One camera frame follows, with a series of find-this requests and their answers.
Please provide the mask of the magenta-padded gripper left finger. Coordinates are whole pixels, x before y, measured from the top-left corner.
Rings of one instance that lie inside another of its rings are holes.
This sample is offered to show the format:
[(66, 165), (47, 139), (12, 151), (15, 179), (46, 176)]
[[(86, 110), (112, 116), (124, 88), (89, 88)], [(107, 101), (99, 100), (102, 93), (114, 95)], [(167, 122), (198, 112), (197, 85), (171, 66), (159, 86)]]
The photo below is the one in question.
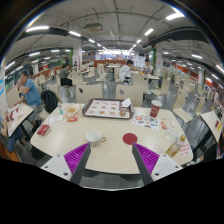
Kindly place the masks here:
[(53, 156), (42, 166), (42, 169), (72, 183), (79, 184), (90, 153), (90, 144), (86, 143), (64, 155)]

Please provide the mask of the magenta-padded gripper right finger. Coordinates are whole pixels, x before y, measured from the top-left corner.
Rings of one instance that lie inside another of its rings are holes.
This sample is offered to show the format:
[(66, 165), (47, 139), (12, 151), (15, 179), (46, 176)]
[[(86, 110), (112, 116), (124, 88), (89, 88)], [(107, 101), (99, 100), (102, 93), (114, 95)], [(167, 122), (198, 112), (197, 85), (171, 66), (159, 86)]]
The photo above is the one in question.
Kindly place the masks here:
[(145, 185), (182, 169), (169, 155), (159, 155), (137, 143), (132, 144), (132, 154)]

